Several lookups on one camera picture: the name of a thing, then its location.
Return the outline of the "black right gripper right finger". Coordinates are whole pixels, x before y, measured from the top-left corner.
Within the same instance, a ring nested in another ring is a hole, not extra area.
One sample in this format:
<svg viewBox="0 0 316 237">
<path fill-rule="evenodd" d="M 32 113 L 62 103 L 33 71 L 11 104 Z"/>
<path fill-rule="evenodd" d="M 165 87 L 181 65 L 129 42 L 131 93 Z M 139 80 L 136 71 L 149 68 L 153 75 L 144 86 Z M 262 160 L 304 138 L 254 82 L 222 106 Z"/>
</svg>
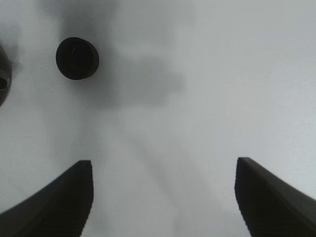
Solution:
<svg viewBox="0 0 316 237">
<path fill-rule="evenodd" d="M 238 158 L 235 196 L 253 237 L 314 237 L 316 201 L 251 158 Z"/>
</svg>

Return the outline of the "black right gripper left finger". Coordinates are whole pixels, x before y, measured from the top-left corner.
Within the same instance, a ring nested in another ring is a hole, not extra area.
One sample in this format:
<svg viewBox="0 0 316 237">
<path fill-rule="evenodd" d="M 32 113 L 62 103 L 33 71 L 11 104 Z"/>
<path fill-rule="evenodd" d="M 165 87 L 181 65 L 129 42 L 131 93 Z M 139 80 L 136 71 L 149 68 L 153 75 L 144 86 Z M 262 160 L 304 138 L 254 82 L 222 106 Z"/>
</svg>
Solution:
<svg viewBox="0 0 316 237">
<path fill-rule="evenodd" d="M 0 215 L 2 237 L 80 237 L 94 199 L 93 171 L 80 160 Z"/>
</svg>

